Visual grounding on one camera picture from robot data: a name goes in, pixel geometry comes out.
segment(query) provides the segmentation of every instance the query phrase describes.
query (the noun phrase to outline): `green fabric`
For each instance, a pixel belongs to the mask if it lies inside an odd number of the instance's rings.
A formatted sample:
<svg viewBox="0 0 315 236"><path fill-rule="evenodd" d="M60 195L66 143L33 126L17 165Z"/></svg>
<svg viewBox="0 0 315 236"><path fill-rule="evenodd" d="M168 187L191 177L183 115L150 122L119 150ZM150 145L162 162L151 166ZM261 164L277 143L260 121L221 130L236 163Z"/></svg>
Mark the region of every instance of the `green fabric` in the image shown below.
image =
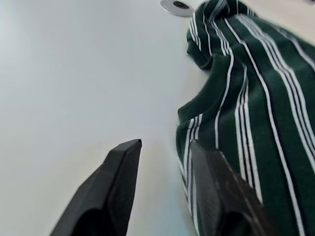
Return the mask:
<svg viewBox="0 0 315 236"><path fill-rule="evenodd" d="M224 153L282 235L315 235L315 48L236 0L203 3L187 41L209 72L178 110L177 150L197 233L190 139Z"/></svg>

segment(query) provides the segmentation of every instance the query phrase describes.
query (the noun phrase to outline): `white stripe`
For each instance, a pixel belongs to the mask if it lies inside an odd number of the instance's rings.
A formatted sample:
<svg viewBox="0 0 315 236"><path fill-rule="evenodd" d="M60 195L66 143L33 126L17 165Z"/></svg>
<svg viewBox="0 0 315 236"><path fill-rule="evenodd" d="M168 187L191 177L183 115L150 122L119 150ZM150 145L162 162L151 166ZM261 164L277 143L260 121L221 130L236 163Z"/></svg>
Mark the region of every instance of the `white stripe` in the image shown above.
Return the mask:
<svg viewBox="0 0 315 236"><path fill-rule="evenodd" d="M245 108L245 123L246 123L246 131L247 131L247 137L248 137L248 146L250 150L250 157L252 161L252 172L253 172L253 178L254 178L254 183L255 183L255 190L258 199L262 203L262 195L261 195L261 188L260 188L260 181L259 181L259 174L258 174L258 168L257 168L257 163L256 163L256 155L255 155L255 150L254 150L254 144L252 140L252 130L251 130L251 123L250 123L250 115L249 115L249 109L248 109L248 84L246 87L245 91L245 103L244 103L244 108Z"/></svg>
<svg viewBox="0 0 315 236"><path fill-rule="evenodd" d="M198 215L197 215L197 189L196 189L196 180L195 180L194 174L192 177L192 212L193 212L193 222L194 222L197 234L200 235L199 225L198 225Z"/></svg>
<svg viewBox="0 0 315 236"><path fill-rule="evenodd" d="M194 29L195 29L195 34L196 34L196 37L197 37L197 40L198 40L198 47L199 47L199 50L201 50L201 41L200 41L200 38L198 36L198 28L197 28L196 14L195 13L193 13L193 15L192 15L192 22L193 22Z"/></svg>
<svg viewBox="0 0 315 236"><path fill-rule="evenodd" d="M211 22L211 21L214 20L214 18L216 17L216 14L217 14L218 9L219 9L222 5L224 5L223 3L224 3L224 0L219 0L219 1L217 2L217 5L216 5L215 8L212 10L211 15L210 15L210 17L209 17L209 20L208 20L209 22Z"/></svg>
<svg viewBox="0 0 315 236"><path fill-rule="evenodd" d="M231 71L232 71L232 67L233 67L233 64L234 64L234 55L232 53L232 50L229 49L229 52L230 52L231 60L230 60L230 66L229 66L228 71L227 71L226 88L225 88L223 99L221 101L221 104L220 104L220 107L219 107L219 110L218 110L218 113L217 113L217 116L216 116L216 119L215 119L216 149L219 149L219 134L218 134L219 116L220 116L221 108L222 108L222 106L224 104L224 101L225 101L225 98L227 96L227 92L228 92L228 89L229 89L229 86L230 86Z"/></svg>
<svg viewBox="0 0 315 236"><path fill-rule="evenodd" d="M298 43L298 41L288 35L286 32L282 31L280 28L276 27L276 26L273 26L271 25L275 30L277 30L283 37L287 38L288 40L290 40L293 45L295 46L296 50L298 51L299 55L306 61L306 63L308 63L310 65L310 67L313 69L314 73L315 73L315 63L314 61L304 52L304 50L301 48L300 44ZM306 109L306 104L305 102L302 102L302 106L305 107ZM306 126L308 128L308 130L313 130L312 129L312 126L311 126L311 123L310 123L310 120L308 118L308 114L306 113L307 115L307 119L306 119ZM312 143L315 144L315 136L314 136L314 133L313 132L310 132L310 136L311 136L311 140L312 140Z"/></svg>
<svg viewBox="0 0 315 236"><path fill-rule="evenodd" d="M224 7L223 4L220 5L219 9L217 9L216 12L215 12L215 16L216 16L217 11L221 11L221 9L222 9L223 7ZM214 28L214 30L216 31L216 34L217 34L218 38L220 39L221 50L222 50L223 55L225 56L225 55L226 55L226 52L225 52L225 43L223 42L224 39L222 38L222 36L221 36L220 33L219 33L220 30L219 30L218 26L215 24L214 21L211 21L211 25L212 25L212 27Z"/></svg>
<svg viewBox="0 0 315 236"><path fill-rule="evenodd" d="M212 56L211 46L210 46L210 35L209 35L208 28L207 28L207 25L206 25L206 22L205 22L205 14L204 14L204 12L203 12L203 25L205 26L205 30L206 30L206 33L208 35L209 54Z"/></svg>
<svg viewBox="0 0 315 236"><path fill-rule="evenodd" d="M191 172L192 172L192 166L191 166L191 149L189 149L188 154L188 206L189 206L189 212L192 215L191 211Z"/></svg>
<svg viewBox="0 0 315 236"><path fill-rule="evenodd" d="M191 130L191 135L189 138L189 141L193 138L193 134L196 131L196 127L197 127L197 117L194 118L194 125L193 128ZM191 176L192 176L193 170L192 170L192 159L191 159L191 149L189 147L189 154L188 154L188 204L190 207L192 207L191 205L191 191L192 191L192 180L191 180Z"/></svg>
<svg viewBox="0 0 315 236"><path fill-rule="evenodd" d="M186 142L185 142L185 151L184 151L184 177L185 177L185 181L186 181L186 185L187 185L187 160L188 160L188 150L189 150L189 142L190 142L190 130L192 128L192 124L193 124L194 119L191 119L189 122L189 126L187 129L187 134L186 134Z"/></svg>
<svg viewBox="0 0 315 236"><path fill-rule="evenodd" d="M258 76L258 78L259 78L259 80L260 80L260 82L262 84L262 87L264 89L264 92L265 92L265 95L266 95L266 100L267 100L267 108L268 108L268 115L269 115L269 119L270 119L270 124L271 124L271 128L272 128L272 131L273 131L273 135L275 137L275 142L276 142L276 145L277 145L277 148L278 148L279 157L280 157L280 160L281 160L281 163L282 163L282 166L283 166L283 170L284 170L284 173L285 173L286 181L287 181L287 184L288 184L288 187L289 187L289 192L290 192L290 196L291 196L291 199L292 199L292 204L293 204L293 208L294 208L295 217L296 217L296 220L297 220L299 233L300 233L300 236L304 236L305 233L304 233L304 228L303 228L303 223L302 223L300 209L298 207L298 203L297 203L297 199L296 199L296 196L295 196L291 175L290 175L289 169L287 167L287 163L286 163L286 160L285 160L285 157L284 157L284 152L283 152L282 147L281 147L281 143L280 143L279 136L278 136L278 131L277 131L277 128L276 128L276 125L275 125L275 121L274 121L274 118L273 118L273 114L272 114L272 110L271 110L271 101L270 101L269 90L268 90L268 88L266 86L266 83L264 82L261 74L258 71L258 68L257 68L257 66L256 66L256 64L254 62L254 59L252 58L252 55L251 55L251 53L250 53L250 51L248 49L247 44L243 40L241 40L239 38L239 36L236 34L236 32L234 31L232 26L228 23L228 21L226 19L224 21L226 22L227 26L229 27L231 32L236 37L237 41L239 43L241 43L244 46L244 48L246 49L246 52L247 52L247 54L249 55L249 57L250 57L250 59L252 61L253 67L254 67L254 69L256 71L256 74L257 74L257 76Z"/></svg>
<svg viewBox="0 0 315 236"><path fill-rule="evenodd" d="M244 97L245 97L245 90L243 90L243 93L241 95L241 105L240 105L240 115L241 115L241 129L242 129L242 136L243 136L243 150L244 150L244 156L245 156L245 165L246 165L246 172L247 172L247 182L250 185L250 187L253 187L252 185L252 172L251 172L251 166L250 166L250 159L247 149L247 139L246 139L246 133L245 133L245 124L244 124Z"/></svg>
<svg viewBox="0 0 315 236"><path fill-rule="evenodd" d="M240 171L241 171L241 177L246 180L246 174L245 174L245 166L243 161L243 148L242 148L242 139L241 139L241 130L240 130L240 118L239 118L239 108L240 108L240 97L243 93L243 90L245 88L245 81L246 81L246 73L247 73L247 67L244 66L244 78L243 78L243 84L240 89L240 92L237 96L237 102L235 107L235 128L236 128L236 140L237 140L237 149L238 149L238 157L239 157L239 163L240 163Z"/></svg>
<svg viewBox="0 0 315 236"><path fill-rule="evenodd" d="M190 34L191 34L193 41L197 44L196 39L195 39L195 35L193 34L192 29L191 29L191 22L190 22L189 30L190 30Z"/></svg>
<svg viewBox="0 0 315 236"><path fill-rule="evenodd" d="M184 181L182 181L182 183L183 183L183 189L184 189L184 192L185 192L185 196L188 197L188 192L187 192L187 189L185 187Z"/></svg>
<svg viewBox="0 0 315 236"><path fill-rule="evenodd" d="M217 23L216 22L211 22L212 23L212 26L213 28L215 29L218 37L220 38L220 40L222 40L221 42L223 43L223 55L228 55L229 54L229 48L230 48L230 45L228 43L228 41L226 40L225 36L223 35L222 31L219 29L219 27L217 26Z"/></svg>
<svg viewBox="0 0 315 236"><path fill-rule="evenodd" d="M295 76L295 73L285 63L284 59L281 56L281 53L279 52L276 46L276 43L270 36L262 32L260 27L257 26L257 24L255 24L249 18L241 16L238 19L244 25L247 25L248 26L247 28L249 29L250 33L255 38L257 38L261 42L261 44L263 44L263 47L265 48L267 52L270 62L272 63L274 69L280 74L288 93L292 114L294 117L297 130L300 135L301 142L308 156L313 172L315 173L315 159L314 159L315 149L314 149L314 143L312 143L311 137L309 136L309 134L311 134L311 136L312 135L314 136L314 134L313 134L312 128L309 129L308 127L305 126L305 123L310 123L310 120L307 114L305 98L304 98L302 89L300 87L300 84Z"/></svg>
<svg viewBox="0 0 315 236"><path fill-rule="evenodd" d="M197 126L196 133L195 133L195 140L198 140L199 128L200 128L200 125L201 125L201 120L202 120L202 114L199 115L199 122L198 122L198 126Z"/></svg>

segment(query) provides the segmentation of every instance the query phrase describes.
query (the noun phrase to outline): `striped fabric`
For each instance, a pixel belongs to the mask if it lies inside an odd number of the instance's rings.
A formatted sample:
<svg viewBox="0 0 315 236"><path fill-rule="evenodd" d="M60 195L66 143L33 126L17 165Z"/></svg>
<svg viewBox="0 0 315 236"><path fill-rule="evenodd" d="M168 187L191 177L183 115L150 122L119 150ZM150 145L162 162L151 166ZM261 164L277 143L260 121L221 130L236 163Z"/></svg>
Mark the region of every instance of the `striped fabric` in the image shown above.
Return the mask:
<svg viewBox="0 0 315 236"><path fill-rule="evenodd" d="M202 235L189 141L221 150L285 236L315 236L315 48L237 0L203 3L188 54L209 72L178 110L177 150Z"/></svg>

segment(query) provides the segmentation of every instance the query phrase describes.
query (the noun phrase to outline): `metal washer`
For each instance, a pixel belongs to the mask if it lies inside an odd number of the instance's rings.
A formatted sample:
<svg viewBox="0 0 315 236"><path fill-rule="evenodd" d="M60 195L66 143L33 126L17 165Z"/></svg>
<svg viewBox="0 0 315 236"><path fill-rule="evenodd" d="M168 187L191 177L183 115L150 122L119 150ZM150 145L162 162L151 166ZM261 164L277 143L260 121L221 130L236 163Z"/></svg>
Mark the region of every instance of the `metal washer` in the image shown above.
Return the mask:
<svg viewBox="0 0 315 236"><path fill-rule="evenodd" d="M169 13L175 15L175 16L180 16L180 17L191 17L193 15L193 8L189 6L186 3L183 3L184 5L188 6L187 9L180 8L176 5L174 5L175 2L180 2L177 0L162 0L161 1L161 6L163 7L164 10L168 11Z"/></svg>

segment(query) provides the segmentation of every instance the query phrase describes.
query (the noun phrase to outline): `white surface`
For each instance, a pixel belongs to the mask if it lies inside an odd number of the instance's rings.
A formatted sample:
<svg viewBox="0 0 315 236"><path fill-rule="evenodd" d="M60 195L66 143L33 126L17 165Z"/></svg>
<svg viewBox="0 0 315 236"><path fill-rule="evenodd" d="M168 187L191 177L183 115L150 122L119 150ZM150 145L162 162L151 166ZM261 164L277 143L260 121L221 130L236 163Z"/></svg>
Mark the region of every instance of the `white surface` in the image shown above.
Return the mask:
<svg viewBox="0 0 315 236"><path fill-rule="evenodd" d="M271 2L250 5L314 38L314 8ZM207 76L186 55L188 23L155 0L0 0L0 235L48 235L107 152L134 138L128 235L194 235L175 130Z"/></svg>

